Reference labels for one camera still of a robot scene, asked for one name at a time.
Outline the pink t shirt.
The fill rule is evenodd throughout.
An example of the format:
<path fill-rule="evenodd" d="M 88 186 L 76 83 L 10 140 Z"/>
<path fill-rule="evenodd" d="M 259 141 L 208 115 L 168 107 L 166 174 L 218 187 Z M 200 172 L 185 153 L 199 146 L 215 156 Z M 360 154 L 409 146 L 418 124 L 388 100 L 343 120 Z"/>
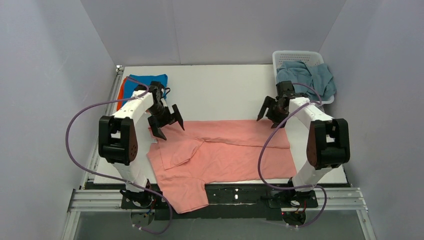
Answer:
<path fill-rule="evenodd" d="M 288 179 L 296 174 L 290 143 L 279 129 L 267 145 L 258 171 L 261 149 L 273 132 L 271 121 L 186 121 L 162 128 L 147 153 L 156 182 L 171 206 L 181 214 L 207 205 L 206 184 Z"/>

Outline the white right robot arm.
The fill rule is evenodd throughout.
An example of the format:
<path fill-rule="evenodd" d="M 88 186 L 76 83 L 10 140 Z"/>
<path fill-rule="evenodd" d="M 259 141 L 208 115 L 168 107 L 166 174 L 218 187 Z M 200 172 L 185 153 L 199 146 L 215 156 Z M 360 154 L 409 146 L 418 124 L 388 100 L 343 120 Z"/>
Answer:
<path fill-rule="evenodd" d="M 349 125 L 344 118 L 333 118 L 321 111 L 323 105 L 318 94 L 317 101 L 310 100 L 306 94 L 295 91 L 296 82 L 282 81 L 276 85 L 277 96 L 267 96 L 257 116 L 258 120 L 267 117 L 272 121 L 273 132 L 265 141 L 258 158 L 258 171 L 266 147 L 287 121 L 295 117 L 307 129 L 306 162 L 289 181 L 292 186 L 277 187 L 279 191 L 309 192 L 333 169 L 350 160 Z"/>

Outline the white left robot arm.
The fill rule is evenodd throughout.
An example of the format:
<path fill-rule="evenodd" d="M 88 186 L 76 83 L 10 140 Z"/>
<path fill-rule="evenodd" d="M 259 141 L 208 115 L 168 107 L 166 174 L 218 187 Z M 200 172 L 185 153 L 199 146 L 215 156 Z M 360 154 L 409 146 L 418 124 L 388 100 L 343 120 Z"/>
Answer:
<path fill-rule="evenodd" d="M 152 81 L 149 86 L 139 84 L 119 110 L 99 120 L 99 156 L 118 170 L 126 190 L 132 193 L 143 192 L 149 182 L 136 159 L 139 150 L 136 123 L 149 113 L 147 120 L 152 135 L 162 140 L 167 139 L 162 127 L 174 123 L 184 125 L 178 106 L 168 107 L 163 100 L 165 93 L 166 87 L 159 81 Z"/>

